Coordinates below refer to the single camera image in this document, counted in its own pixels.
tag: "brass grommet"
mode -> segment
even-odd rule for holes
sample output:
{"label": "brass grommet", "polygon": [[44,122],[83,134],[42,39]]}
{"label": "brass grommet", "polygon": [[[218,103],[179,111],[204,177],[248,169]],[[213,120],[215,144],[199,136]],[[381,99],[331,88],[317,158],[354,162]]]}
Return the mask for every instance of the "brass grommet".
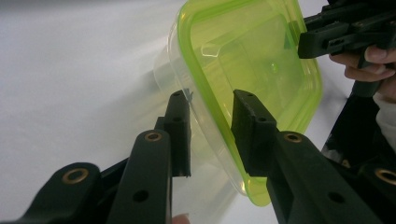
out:
{"label": "brass grommet", "polygon": [[396,173],[390,170],[379,168],[375,170],[375,175],[381,180],[396,186]]}
{"label": "brass grommet", "polygon": [[163,138],[163,135],[160,133],[148,133],[145,135],[146,141],[156,142]]}
{"label": "brass grommet", "polygon": [[286,140],[288,140],[289,142],[292,142],[292,143],[301,143],[303,141],[303,138],[298,134],[286,133],[283,136]]}
{"label": "brass grommet", "polygon": [[[71,178],[71,175],[73,175],[75,173],[80,173],[80,175]],[[64,174],[64,176],[62,177],[62,181],[68,185],[77,184],[77,183],[83,181],[85,178],[87,178],[89,173],[90,172],[85,168],[76,168],[76,169],[66,172],[66,174]]]}

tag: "green lid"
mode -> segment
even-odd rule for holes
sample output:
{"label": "green lid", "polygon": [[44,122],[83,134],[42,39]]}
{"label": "green lid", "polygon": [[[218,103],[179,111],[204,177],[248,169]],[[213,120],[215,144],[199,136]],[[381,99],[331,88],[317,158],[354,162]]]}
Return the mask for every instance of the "green lid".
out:
{"label": "green lid", "polygon": [[[231,132],[233,90],[257,95],[279,130],[305,131],[320,100],[321,81],[316,61],[297,55],[298,38],[305,31],[297,1],[190,0],[180,10],[175,29],[169,53],[179,50],[188,71],[180,71],[175,62],[172,66],[179,70],[183,89],[193,91],[195,115],[200,117],[198,107],[208,111],[198,119],[206,138],[210,141],[213,127],[219,130],[242,176],[240,187],[253,203],[267,205],[266,178],[245,172]],[[179,49],[174,49],[173,39]],[[196,104],[197,98],[202,102]],[[209,128],[205,122],[215,125]]]}

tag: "screw hole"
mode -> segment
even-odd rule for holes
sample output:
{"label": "screw hole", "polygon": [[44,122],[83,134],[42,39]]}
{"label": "screw hole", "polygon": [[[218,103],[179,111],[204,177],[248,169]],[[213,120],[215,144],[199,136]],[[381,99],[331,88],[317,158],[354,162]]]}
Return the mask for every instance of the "screw hole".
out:
{"label": "screw hole", "polygon": [[384,176],[388,180],[396,181],[396,175],[395,174],[384,173],[384,174],[382,174],[382,176]]}
{"label": "screw hole", "polygon": [[82,171],[75,171],[74,173],[69,175],[69,179],[70,180],[77,180],[79,177],[83,176],[84,174],[82,173]]}
{"label": "screw hole", "polygon": [[345,198],[337,192],[330,192],[327,196],[335,203],[344,203],[346,201]]}
{"label": "screw hole", "polygon": [[293,143],[300,143],[303,141],[303,139],[299,135],[296,135],[294,133],[285,134],[285,139]]}
{"label": "screw hole", "polygon": [[134,194],[134,202],[142,203],[149,198],[149,193],[146,190],[139,190]]}

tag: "green plastic container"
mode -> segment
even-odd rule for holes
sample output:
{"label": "green plastic container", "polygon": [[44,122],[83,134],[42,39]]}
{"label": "green plastic container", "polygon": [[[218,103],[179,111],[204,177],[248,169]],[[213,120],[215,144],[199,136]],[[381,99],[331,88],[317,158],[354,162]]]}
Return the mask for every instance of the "green plastic container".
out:
{"label": "green plastic container", "polygon": [[249,176],[239,157],[231,132],[233,90],[257,95],[279,130],[303,133],[321,97],[316,61],[297,55],[304,31],[296,0],[190,0],[165,52],[174,77],[161,78],[164,69],[154,69],[162,89],[173,82],[184,91],[224,170],[258,206],[270,202],[266,178]]}

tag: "black plastic bracket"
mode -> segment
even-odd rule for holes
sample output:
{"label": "black plastic bracket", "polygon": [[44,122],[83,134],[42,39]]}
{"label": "black plastic bracket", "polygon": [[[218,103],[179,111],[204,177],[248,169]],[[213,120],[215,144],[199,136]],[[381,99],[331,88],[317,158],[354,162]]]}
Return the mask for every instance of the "black plastic bracket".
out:
{"label": "black plastic bracket", "polygon": [[172,177],[190,176],[190,107],[171,95],[154,130],[139,134],[129,159],[100,173],[90,163],[57,171],[18,220],[2,224],[170,224]]}
{"label": "black plastic bracket", "polygon": [[278,132],[276,120],[256,95],[240,90],[233,94],[231,130],[245,171],[250,176],[267,176]]}
{"label": "black plastic bracket", "polygon": [[312,142],[280,132],[267,188],[279,223],[382,223]]}

